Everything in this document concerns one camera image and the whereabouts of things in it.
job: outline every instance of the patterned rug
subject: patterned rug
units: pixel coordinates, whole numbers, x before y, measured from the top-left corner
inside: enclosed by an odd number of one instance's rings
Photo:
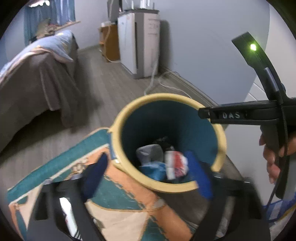
[[[9,208],[21,237],[45,179],[69,179],[103,153],[109,153],[108,129],[91,133],[76,146],[34,170],[8,191]],[[95,196],[86,206],[102,224],[107,241],[188,241],[194,229],[162,199],[109,163]]]

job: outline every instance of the bed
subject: bed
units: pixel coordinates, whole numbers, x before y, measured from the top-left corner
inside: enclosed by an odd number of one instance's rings
[[[0,152],[46,110],[60,110],[67,128],[76,124],[81,96],[74,81],[77,49],[66,30],[35,41],[0,71]]]

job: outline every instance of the wall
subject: wall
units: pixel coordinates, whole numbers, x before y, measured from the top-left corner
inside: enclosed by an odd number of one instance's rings
[[[287,95],[296,97],[296,40],[291,31],[270,5],[270,28],[265,52],[276,69]],[[256,77],[245,101],[267,99]],[[251,177],[256,184],[263,203],[267,203],[274,187],[268,181],[266,161],[259,147],[259,126],[229,125],[226,129],[227,155],[243,176]]]
[[[5,46],[8,61],[12,60],[25,48],[24,12],[24,8],[22,8],[5,31]]]
[[[219,104],[245,99],[256,73],[231,40],[249,31],[265,48],[269,7],[265,0],[158,0],[160,64]]]
[[[24,47],[24,8],[22,8],[11,21],[0,40],[0,69]]]
[[[99,43],[98,28],[108,20],[107,0],[75,0],[76,20],[81,21],[68,27],[74,33],[80,48]],[[24,42],[24,8],[12,20],[0,40],[0,69],[11,61],[23,48]]]
[[[0,39],[0,69],[7,63],[5,35]]]
[[[75,17],[81,23],[67,29],[74,33],[79,48],[97,45],[98,28],[108,20],[107,0],[75,0]]]

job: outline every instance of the hand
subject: hand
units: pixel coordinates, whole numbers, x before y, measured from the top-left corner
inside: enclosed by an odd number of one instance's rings
[[[265,140],[264,140],[264,136],[261,135],[260,139],[259,139],[259,146],[262,146],[266,144]],[[280,157],[284,156],[284,149],[285,147],[283,146],[277,155],[279,155]],[[296,152],[296,132],[293,132],[289,138],[288,141],[288,152],[287,155],[291,155],[293,153]],[[269,176],[269,182],[270,183],[274,183],[275,180],[279,177],[279,173],[280,173],[280,169],[277,165],[274,164],[274,161],[276,159],[276,155],[275,153],[270,150],[266,145],[264,147],[264,151],[263,151],[263,157],[265,158],[265,160],[267,161],[267,172],[268,172],[268,176]]]

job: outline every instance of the blue curtain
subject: blue curtain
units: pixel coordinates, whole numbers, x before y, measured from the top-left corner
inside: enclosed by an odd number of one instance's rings
[[[50,0],[50,5],[25,7],[24,37],[25,45],[29,44],[37,31],[41,21],[50,18],[50,23],[64,25],[69,21],[75,21],[74,0]]]

